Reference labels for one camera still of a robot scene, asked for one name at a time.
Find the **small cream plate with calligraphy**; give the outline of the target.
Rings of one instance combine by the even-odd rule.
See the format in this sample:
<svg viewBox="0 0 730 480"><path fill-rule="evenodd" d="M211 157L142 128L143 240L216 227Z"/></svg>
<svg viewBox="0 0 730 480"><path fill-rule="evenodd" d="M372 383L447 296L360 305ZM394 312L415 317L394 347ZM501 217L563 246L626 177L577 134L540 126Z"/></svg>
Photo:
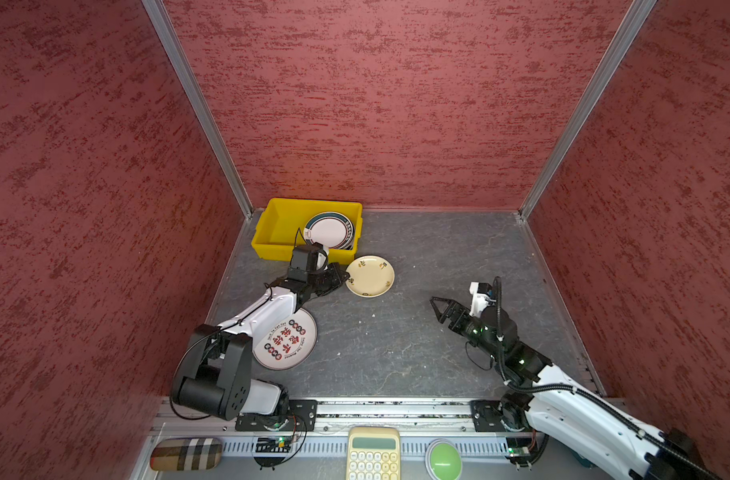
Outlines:
<svg viewBox="0 0 730 480"><path fill-rule="evenodd" d="M379 256L367 255L355 259L346 272L347 288L355 295L373 298L387 293L395 283L396 273L392 264Z"/></svg>

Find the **white plate green red rim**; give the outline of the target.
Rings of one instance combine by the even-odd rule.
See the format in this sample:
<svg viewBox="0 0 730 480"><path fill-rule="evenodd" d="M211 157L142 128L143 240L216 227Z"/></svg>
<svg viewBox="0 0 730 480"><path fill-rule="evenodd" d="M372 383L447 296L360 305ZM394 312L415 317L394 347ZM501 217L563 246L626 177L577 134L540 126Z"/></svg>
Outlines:
<svg viewBox="0 0 730 480"><path fill-rule="evenodd" d="M323 212L313 216L303 230L304 239L329 249L349 250L354 243L355 226L339 212Z"/></svg>

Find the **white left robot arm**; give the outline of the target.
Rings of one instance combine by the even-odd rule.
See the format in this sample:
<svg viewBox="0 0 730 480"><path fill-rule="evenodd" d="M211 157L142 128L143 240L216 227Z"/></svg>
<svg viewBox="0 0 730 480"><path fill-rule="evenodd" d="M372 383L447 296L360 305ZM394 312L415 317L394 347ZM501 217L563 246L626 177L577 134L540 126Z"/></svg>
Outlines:
<svg viewBox="0 0 730 480"><path fill-rule="evenodd" d="M329 260L327 247L296 246L287 274L268 284L259 300L218 325L195 329L173 377L172 406L195 410L203 418L231 421L259 415L285 422L287 390L252 377L253 343L290 320L310 299L337 290L348 278L345 268Z"/></svg>

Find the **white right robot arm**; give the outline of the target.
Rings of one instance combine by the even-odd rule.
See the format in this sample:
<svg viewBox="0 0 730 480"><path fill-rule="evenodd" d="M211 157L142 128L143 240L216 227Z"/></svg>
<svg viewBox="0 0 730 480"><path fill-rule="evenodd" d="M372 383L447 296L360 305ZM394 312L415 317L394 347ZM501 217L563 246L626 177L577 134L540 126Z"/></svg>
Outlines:
<svg viewBox="0 0 730 480"><path fill-rule="evenodd" d="M498 301L484 296L479 312L442 297L430 304L441 324L490 357L508 388L498 402L506 428L535 429L614 479L716 478L684 432L664 432L624 412L524 343Z"/></svg>

